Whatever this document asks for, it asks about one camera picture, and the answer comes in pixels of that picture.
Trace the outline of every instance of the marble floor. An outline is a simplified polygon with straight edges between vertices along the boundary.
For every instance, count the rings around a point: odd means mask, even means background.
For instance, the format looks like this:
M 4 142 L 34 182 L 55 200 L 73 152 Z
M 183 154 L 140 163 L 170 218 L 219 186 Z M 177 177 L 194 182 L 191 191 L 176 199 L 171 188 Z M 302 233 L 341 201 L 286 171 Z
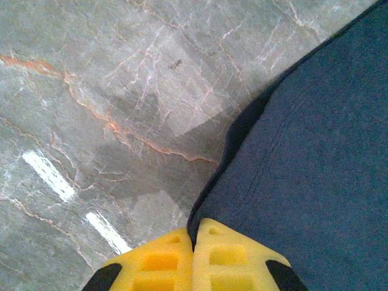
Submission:
M 0 290 L 185 226 L 226 130 L 373 0 L 3 0 Z

